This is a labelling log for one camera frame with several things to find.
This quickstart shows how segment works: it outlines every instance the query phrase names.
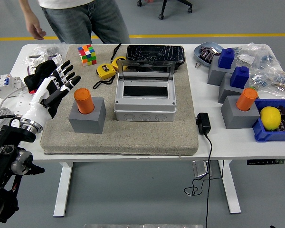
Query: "power adapter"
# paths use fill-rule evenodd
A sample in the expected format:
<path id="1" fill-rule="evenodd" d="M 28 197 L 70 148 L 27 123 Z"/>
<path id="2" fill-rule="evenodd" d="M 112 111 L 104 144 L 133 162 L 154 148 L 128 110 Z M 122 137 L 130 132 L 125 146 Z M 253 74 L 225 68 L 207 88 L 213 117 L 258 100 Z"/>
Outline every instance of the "power adapter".
<path id="1" fill-rule="evenodd" d="M 208 113 L 199 113 L 196 117 L 196 125 L 199 127 L 200 134 L 208 134 L 211 129 Z"/>

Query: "tape measure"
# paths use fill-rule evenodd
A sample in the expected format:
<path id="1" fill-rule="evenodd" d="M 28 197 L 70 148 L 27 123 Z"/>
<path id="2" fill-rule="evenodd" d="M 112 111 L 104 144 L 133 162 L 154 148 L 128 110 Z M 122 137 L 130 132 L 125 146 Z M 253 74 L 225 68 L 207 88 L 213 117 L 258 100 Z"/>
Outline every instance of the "tape measure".
<path id="1" fill-rule="evenodd" d="M 96 73 L 101 80 L 106 80 L 113 77 L 116 74 L 116 70 L 111 64 L 102 64 L 97 67 Z"/>
<path id="2" fill-rule="evenodd" d="M 119 56 L 119 57 L 116 57 L 116 58 L 112 61 L 111 65 L 114 67 L 114 69 L 115 69 L 116 71 L 118 71 L 118 64 L 117 64 L 117 61 L 118 61 L 118 60 L 126 60 L 126 57 L 124 57 L 124 56 Z"/>

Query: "white shirt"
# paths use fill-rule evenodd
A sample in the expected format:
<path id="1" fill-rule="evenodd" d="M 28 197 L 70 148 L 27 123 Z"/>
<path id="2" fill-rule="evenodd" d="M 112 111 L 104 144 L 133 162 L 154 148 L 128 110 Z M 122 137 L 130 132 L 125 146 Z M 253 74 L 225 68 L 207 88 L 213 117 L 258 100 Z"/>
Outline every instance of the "white shirt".
<path id="1" fill-rule="evenodd" d="M 48 9 L 66 9 L 82 6 L 93 0 L 38 0 L 39 5 Z"/>

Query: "yellow lemon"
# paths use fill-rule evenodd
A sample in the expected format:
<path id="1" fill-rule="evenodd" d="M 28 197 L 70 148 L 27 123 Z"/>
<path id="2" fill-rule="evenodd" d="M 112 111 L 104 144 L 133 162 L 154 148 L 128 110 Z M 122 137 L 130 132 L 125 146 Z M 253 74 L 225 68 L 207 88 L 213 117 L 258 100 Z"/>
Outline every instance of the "yellow lemon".
<path id="1" fill-rule="evenodd" d="M 261 110 L 260 115 L 267 131 L 275 130 L 281 124 L 281 114 L 277 108 L 267 106 Z"/>

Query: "black tray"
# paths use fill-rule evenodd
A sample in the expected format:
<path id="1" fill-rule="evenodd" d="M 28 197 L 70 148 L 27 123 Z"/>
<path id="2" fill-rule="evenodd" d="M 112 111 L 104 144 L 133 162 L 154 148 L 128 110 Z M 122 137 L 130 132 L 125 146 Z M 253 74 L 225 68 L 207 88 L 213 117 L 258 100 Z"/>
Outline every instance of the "black tray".
<path id="1" fill-rule="evenodd" d="M 182 46 L 170 45 L 129 45 L 127 60 L 174 61 L 175 70 L 185 62 Z"/>

